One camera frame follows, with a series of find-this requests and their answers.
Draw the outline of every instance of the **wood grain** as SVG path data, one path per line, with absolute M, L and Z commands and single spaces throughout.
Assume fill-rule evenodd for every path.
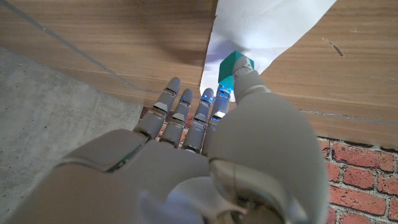
M 214 1 L 9 2 L 114 74 L 9 13 L 0 15 L 4 46 L 146 106 L 172 77 L 179 77 L 182 90 L 194 92 L 194 113 Z M 319 135 L 398 147 L 396 64 L 398 1 L 337 0 L 261 77 L 298 109 L 324 114 L 309 116 Z M 344 115 L 358 119 L 339 118 Z

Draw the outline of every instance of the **teal block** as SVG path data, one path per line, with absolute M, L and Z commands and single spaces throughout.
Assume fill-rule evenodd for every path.
M 231 90 L 234 89 L 234 78 L 232 71 L 235 62 L 242 56 L 244 55 L 241 52 L 235 50 L 222 61 L 222 63 L 220 64 L 220 72 L 218 74 L 218 83 L 220 85 L 223 85 L 225 88 L 230 88 Z M 249 60 L 251 66 L 254 68 L 253 60 L 251 60 L 250 58 Z

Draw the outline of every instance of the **gray robotic hand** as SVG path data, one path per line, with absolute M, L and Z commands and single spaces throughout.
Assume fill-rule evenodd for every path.
M 134 130 L 67 155 L 8 223 L 324 223 L 326 167 L 303 114 L 269 91 L 241 57 L 231 90 L 205 90 L 182 150 L 192 100 L 173 78 Z M 209 110 L 213 104 L 210 117 Z

